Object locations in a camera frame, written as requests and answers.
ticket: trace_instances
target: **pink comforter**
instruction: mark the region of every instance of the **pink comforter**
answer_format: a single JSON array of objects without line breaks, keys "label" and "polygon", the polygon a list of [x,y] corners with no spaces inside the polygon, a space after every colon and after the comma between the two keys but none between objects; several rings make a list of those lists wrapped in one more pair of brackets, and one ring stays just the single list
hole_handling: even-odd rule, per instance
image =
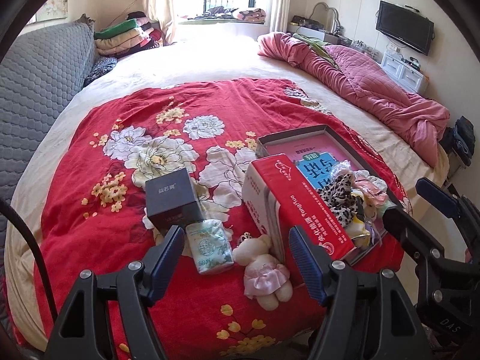
[{"label": "pink comforter", "polygon": [[282,32],[258,38],[261,56],[288,62],[318,78],[345,100],[376,116],[431,167],[438,162],[437,142],[450,112],[433,100],[406,93],[368,56],[343,46],[325,49],[338,71],[308,45]]}]

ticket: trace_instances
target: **drawer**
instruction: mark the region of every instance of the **drawer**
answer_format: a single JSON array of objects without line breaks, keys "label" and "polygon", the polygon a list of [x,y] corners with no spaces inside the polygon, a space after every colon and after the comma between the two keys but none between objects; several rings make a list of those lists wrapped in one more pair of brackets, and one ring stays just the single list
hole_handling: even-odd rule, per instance
[{"label": "drawer", "polygon": [[400,75],[400,81],[417,91],[422,84],[423,76],[413,69],[405,67]]},{"label": "drawer", "polygon": [[389,57],[388,55],[385,55],[383,57],[382,69],[387,73],[399,78],[402,67],[403,65],[400,62],[395,61],[393,58]]}]

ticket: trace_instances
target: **red and white box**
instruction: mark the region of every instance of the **red and white box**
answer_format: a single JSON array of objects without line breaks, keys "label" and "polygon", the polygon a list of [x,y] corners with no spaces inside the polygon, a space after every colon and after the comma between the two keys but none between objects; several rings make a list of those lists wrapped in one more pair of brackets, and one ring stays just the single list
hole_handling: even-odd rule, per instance
[{"label": "red and white box", "polygon": [[292,227],[301,226],[333,260],[344,259],[355,249],[328,206],[285,154],[252,161],[242,197],[260,232],[272,239],[271,253],[290,270],[294,286],[303,279],[290,253]]}]

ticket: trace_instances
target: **blue book cover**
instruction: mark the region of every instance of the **blue book cover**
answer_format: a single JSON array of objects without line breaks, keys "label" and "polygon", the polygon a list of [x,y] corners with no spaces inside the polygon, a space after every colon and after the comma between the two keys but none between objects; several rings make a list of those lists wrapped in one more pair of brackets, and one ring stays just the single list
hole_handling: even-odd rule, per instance
[{"label": "blue book cover", "polygon": [[336,162],[330,153],[320,154],[314,151],[305,154],[303,159],[297,162],[297,168],[315,189],[323,189],[330,181],[330,172]]}]

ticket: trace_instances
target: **gray quilted headboard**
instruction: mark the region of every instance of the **gray quilted headboard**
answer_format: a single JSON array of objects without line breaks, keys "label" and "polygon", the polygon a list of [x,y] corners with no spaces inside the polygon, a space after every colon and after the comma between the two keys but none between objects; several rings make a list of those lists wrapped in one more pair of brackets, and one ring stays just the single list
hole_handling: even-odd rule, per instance
[{"label": "gray quilted headboard", "polygon": [[[93,22],[85,15],[20,35],[6,54],[0,64],[0,196],[8,202],[35,149],[82,89],[96,57]],[[0,278],[5,229],[0,215]]]}]

